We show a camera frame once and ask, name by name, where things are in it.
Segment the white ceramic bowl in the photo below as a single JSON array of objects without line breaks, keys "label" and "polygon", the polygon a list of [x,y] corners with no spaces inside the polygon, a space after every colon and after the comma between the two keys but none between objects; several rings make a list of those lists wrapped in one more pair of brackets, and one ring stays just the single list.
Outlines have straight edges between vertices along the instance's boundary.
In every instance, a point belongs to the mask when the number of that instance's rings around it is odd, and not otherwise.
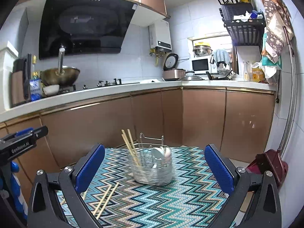
[{"label": "white ceramic bowl", "polygon": [[55,85],[45,86],[43,88],[43,92],[47,97],[49,97],[49,96],[57,95],[59,89],[60,89],[60,85],[55,84]]}]

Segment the metal pot lid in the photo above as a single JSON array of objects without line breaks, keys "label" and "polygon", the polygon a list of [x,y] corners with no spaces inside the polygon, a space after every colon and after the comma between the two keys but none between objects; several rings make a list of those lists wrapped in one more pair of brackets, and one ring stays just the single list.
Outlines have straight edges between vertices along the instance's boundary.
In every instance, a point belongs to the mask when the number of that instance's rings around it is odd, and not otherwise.
[{"label": "metal pot lid", "polygon": [[201,81],[202,77],[196,76],[194,71],[186,71],[185,75],[178,79],[179,81]]}]

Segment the lower kitchen cabinets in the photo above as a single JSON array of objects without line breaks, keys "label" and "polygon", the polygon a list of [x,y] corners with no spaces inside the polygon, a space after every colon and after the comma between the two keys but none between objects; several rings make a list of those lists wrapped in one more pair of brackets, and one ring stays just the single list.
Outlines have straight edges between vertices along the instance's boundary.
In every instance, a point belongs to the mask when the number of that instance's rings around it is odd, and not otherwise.
[{"label": "lower kitchen cabinets", "polygon": [[228,158],[252,162],[265,151],[275,106],[272,91],[235,88],[169,88],[103,98],[79,107],[1,123],[1,136],[29,127],[48,135],[18,158],[23,192],[29,197],[36,170],[57,172],[98,143],[123,145],[121,131],[165,139],[171,147],[214,144]]}]

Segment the gas stove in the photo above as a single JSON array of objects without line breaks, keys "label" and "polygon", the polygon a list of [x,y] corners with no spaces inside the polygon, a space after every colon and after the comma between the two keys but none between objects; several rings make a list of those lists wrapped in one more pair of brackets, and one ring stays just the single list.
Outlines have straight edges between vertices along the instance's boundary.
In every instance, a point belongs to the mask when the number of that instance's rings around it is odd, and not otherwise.
[{"label": "gas stove", "polygon": [[121,86],[125,84],[138,84],[139,82],[131,82],[131,83],[123,83],[121,79],[114,78],[113,81],[103,81],[100,80],[97,85],[94,86],[88,86],[88,85],[76,85],[73,84],[71,86],[65,86],[65,87],[60,87],[58,94],[65,94],[65,93],[71,93],[71,92],[77,92],[77,91],[84,91],[87,89],[97,89],[97,88],[105,88],[105,87],[110,87],[110,86]]}]

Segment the zigzag knitted table cloth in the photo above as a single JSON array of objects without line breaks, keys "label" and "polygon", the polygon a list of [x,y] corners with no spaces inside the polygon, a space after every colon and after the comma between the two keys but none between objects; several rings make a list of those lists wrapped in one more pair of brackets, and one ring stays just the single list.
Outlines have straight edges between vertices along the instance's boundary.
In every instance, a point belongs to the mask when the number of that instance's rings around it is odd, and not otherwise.
[{"label": "zigzag knitted table cloth", "polygon": [[126,149],[107,148],[85,197],[94,212],[119,185],[98,221],[103,227],[207,227],[227,200],[198,147],[173,147],[174,176],[166,186],[137,183]]}]

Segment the white ceramic spoon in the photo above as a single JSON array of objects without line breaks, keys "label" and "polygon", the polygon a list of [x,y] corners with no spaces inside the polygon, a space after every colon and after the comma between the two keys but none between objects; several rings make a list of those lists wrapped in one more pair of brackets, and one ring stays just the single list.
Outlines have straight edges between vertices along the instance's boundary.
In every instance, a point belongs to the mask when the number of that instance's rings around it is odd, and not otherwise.
[{"label": "white ceramic spoon", "polygon": [[155,163],[153,165],[153,168],[159,168],[161,167],[162,163],[163,163],[163,160],[164,159],[161,159],[160,158],[160,151],[159,151],[159,148],[152,148],[151,149],[151,154],[152,156],[154,157],[155,159]]},{"label": "white ceramic spoon", "polygon": [[160,158],[161,158],[161,159],[165,159],[165,155],[166,155],[166,148],[165,148],[165,147],[160,146],[159,151],[160,151]]}]

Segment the white water heater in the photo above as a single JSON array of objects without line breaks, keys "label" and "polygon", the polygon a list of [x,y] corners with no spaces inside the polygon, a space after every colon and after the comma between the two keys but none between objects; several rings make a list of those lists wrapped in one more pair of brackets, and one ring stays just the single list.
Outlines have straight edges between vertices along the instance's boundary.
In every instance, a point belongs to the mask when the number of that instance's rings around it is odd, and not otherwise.
[{"label": "white water heater", "polygon": [[158,51],[171,52],[171,36],[169,23],[165,20],[159,20],[149,25],[149,42],[151,49]]}]

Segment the rice cooker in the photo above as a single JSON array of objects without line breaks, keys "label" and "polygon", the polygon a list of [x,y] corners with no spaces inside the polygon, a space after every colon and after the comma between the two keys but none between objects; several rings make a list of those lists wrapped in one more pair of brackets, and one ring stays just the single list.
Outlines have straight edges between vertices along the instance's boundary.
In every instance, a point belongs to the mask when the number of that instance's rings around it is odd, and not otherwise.
[{"label": "rice cooker", "polygon": [[163,79],[165,81],[176,81],[185,76],[186,70],[178,68],[179,57],[175,53],[167,53],[163,61]]}]

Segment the yellow oil bottle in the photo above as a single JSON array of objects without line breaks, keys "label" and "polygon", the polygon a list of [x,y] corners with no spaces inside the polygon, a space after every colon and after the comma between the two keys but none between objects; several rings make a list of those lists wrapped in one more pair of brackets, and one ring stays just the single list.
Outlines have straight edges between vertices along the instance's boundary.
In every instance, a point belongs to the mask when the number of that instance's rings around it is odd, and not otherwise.
[{"label": "yellow oil bottle", "polygon": [[261,82],[265,80],[263,70],[260,68],[259,62],[251,64],[252,81]]}]

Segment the white microwave oven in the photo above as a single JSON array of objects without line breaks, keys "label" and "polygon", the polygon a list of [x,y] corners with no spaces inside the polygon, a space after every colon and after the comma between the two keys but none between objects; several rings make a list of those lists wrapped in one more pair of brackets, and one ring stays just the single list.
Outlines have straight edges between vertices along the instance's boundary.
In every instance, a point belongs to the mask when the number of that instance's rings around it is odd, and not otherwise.
[{"label": "white microwave oven", "polygon": [[194,57],[191,59],[192,70],[195,74],[201,75],[206,72],[212,73],[211,56]]}]

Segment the steel pot on microwave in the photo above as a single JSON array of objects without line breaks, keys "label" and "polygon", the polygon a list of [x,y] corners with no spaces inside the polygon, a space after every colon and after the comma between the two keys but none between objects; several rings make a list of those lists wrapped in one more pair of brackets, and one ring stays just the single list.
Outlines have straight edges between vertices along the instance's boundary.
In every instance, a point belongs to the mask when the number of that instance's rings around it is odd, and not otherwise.
[{"label": "steel pot on microwave", "polygon": [[213,52],[209,43],[199,42],[195,43],[193,53],[196,57],[209,56]]}]

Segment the hanging patterned cloth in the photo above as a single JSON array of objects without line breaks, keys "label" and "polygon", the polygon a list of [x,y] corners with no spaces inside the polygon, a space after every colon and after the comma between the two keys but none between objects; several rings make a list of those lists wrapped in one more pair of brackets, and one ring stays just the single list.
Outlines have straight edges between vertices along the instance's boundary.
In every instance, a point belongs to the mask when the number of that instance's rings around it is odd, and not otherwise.
[{"label": "hanging patterned cloth", "polygon": [[263,34],[261,68],[267,81],[282,69],[283,48],[294,36],[291,16],[283,0],[261,0],[266,26]]}]

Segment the pink ceramic spoon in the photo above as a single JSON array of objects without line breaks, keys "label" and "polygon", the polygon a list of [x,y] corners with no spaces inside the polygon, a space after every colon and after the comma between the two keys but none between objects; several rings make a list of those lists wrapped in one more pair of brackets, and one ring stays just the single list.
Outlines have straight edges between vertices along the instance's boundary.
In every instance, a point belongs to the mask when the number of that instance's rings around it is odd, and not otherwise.
[{"label": "pink ceramic spoon", "polygon": [[164,161],[166,163],[170,162],[172,159],[172,151],[170,147],[164,147]]}]

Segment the white appliance box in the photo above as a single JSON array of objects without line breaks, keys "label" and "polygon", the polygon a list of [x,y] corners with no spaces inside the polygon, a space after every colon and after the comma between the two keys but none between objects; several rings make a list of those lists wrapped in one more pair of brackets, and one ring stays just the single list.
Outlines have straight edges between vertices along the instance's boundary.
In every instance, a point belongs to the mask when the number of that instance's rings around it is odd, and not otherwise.
[{"label": "white appliance box", "polygon": [[19,53],[9,42],[1,43],[0,58],[0,109],[1,113],[11,108],[11,74],[13,71],[13,63],[18,58]]}]

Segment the black wall dish rack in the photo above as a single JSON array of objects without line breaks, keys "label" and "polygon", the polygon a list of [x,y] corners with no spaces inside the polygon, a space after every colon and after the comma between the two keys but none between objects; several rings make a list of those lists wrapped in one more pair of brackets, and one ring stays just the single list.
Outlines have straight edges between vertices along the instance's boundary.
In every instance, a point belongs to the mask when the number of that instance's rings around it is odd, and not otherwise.
[{"label": "black wall dish rack", "polygon": [[234,46],[262,46],[266,22],[251,0],[217,0],[224,27]]}]

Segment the dark red dustpan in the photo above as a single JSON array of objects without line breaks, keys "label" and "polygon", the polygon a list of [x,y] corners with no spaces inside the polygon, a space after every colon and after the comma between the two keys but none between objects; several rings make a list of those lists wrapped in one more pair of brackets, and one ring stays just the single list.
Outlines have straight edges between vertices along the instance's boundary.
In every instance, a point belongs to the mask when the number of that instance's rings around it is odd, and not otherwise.
[{"label": "dark red dustpan", "polygon": [[288,164],[281,159],[280,150],[269,149],[262,154],[257,154],[255,159],[246,167],[249,173],[264,174],[266,171],[273,173],[277,187],[283,184],[287,172]]}]

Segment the blue label bottle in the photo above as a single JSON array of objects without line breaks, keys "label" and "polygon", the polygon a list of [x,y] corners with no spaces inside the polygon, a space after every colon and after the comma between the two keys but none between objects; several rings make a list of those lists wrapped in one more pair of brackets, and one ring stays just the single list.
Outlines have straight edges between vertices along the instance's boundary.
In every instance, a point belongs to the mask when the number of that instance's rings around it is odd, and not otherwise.
[{"label": "blue label bottle", "polygon": [[43,96],[40,72],[36,70],[36,62],[37,62],[37,58],[35,55],[33,55],[32,64],[31,64],[31,79],[29,82],[31,101],[40,100],[42,99]]}]

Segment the black range hood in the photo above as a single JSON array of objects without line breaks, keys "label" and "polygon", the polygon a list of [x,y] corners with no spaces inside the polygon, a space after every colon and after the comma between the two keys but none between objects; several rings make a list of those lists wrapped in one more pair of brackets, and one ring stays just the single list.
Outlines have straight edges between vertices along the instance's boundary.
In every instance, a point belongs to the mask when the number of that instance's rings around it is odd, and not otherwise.
[{"label": "black range hood", "polygon": [[39,58],[118,54],[137,4],[127,0],[46,0],[39,34]]}]

